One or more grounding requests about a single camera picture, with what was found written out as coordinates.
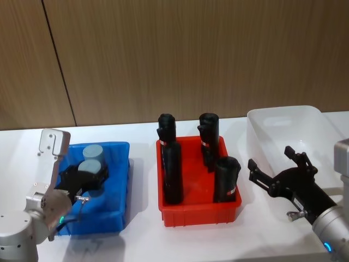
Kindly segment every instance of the red plastic bin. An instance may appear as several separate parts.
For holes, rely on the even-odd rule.
[[[165,202],[163,192],[164,170],[161,164],[160,141],[157,141],[159,210],[166,227],[185,225],[228,223],[235,220],[241,196],[236,187],[236,201],[214,203],[214,172],[208,173],[203,165],[201,139],[199,136],[177,138],[182,147],[182,176],[184,200],[178,205]],[[224,139],[219,137],[221,156],[227,156]]]

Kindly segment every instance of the table surface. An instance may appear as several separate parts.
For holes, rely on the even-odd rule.
[[[349,137],[349,112],[324,113]],[[285,199],[270,198],[248,180],[246,117],[220,120],[230,156],[238,159],[242,206],[229,224],[166,228],[158,209],[155,142],[157,123],[61,128],[71,144],[127,141],[130,143],[128,225],[119,234],[62,236],[38,245],[39,261],[329,261],[305,219],[293,223],[295,211]],[[198,121],[178,121],[177,136],[198,135]],[[35,182],[36,153],[41,129],[0,132],[0,210],[23,210]]]

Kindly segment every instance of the black bottle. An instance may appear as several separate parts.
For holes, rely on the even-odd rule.
[[[159,119],[159,128],[157,129],[159,139],[162,145],[175,142],[176,140],[176,119],[171,114],[161,114]]]
[[[219,158],[219,117],[216,114],[205,113],[199,118],[201,152],[203,163],[208,172],[214,171],[216,160]]]
[[[172,142],[163,146],[164,194],[168,204],[183,201],[182,152],[180,144]]]
[[[241,166],[233,157],[221,157],[217,160],[214,173],[213,202],[235,201],[236,182]]]

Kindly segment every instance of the blue indicator light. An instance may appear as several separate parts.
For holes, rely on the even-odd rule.
[[[329,245],[329,243],[325,242],[323,245],[325,246],[325,248],[327,249],[327,251],[328,251],[329,253],[332,252],[332,248],[331,248],[331,246]]]

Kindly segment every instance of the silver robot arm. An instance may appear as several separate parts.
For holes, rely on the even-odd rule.
[[[26,196],[24,211],[0,212],[0,261],[37,262],[37,245],[54,234],[59,219],[71,209],[68,192],[54,189],[59,163],[68,151],[68,132],[43,129],[37,178],[51,175],[50,183],[36,182]]]
[[[349,139],[334,146],[334,170],[344,183],[343,207],[325,210],[314,222],[312,229],[332,254],[333,261],[349,261]]]

